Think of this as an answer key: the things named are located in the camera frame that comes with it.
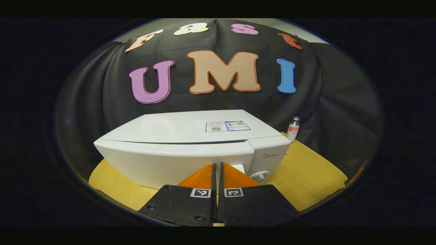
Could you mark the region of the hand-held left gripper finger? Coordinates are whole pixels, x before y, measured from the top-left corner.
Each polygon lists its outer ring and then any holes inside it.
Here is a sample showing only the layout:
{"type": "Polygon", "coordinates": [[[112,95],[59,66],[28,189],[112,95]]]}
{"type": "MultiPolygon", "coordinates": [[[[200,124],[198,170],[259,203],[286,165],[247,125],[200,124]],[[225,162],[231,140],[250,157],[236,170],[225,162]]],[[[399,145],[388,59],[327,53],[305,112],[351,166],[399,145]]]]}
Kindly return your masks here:
{"type": "Polygon", "coordinates": [[[277,226],[298,214],[274,185],[259,185],[233,166],[220,163],[218,221],[224,226],[277,226]]]}
{"type": "Polygon", "coordinates": [[[179,185],[163,185],[139,212],[176,226],[213,226],[217,214],[216,164],[203,167],[179,185]]]}

